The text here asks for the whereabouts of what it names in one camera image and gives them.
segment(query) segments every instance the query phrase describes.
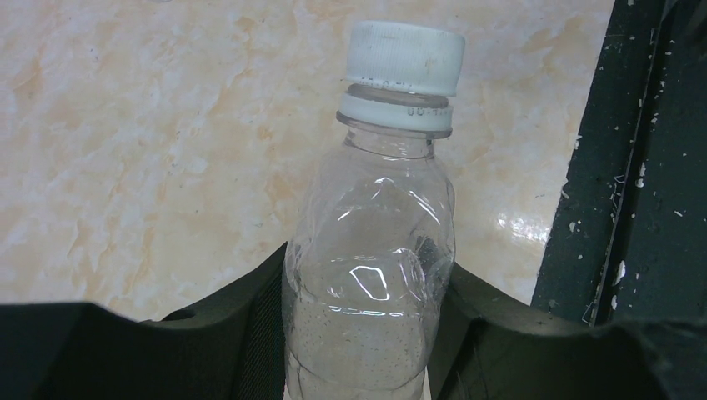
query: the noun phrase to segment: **white bottle cap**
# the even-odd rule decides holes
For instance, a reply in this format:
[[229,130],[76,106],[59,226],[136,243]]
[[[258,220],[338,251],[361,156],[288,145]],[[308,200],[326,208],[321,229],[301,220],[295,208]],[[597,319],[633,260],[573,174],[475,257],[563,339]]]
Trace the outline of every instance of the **white bottle cap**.
[[406,93],[454,96],[464,37],[400,22],[362,21],[348,45],[346,80]]

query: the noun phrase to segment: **beige marble tile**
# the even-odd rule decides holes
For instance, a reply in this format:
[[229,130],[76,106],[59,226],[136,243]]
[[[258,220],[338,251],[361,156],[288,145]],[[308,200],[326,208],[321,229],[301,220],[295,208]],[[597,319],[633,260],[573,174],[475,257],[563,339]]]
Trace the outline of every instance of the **beige marble tile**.
[[4,0],[0,301],[160,318],[293,229],[366,18],[468,40],[458,261],[528,302],[610,0]]

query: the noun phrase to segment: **glossy floor tile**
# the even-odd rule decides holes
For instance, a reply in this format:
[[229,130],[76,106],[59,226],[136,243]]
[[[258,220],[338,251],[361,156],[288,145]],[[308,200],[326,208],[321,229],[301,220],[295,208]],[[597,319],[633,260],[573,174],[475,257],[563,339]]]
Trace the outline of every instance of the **glossy floor tile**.
[[361,19],[467,38],[457,261],[529,302],[610,0],[6,0],[0,301],[160,318],[293,230]]

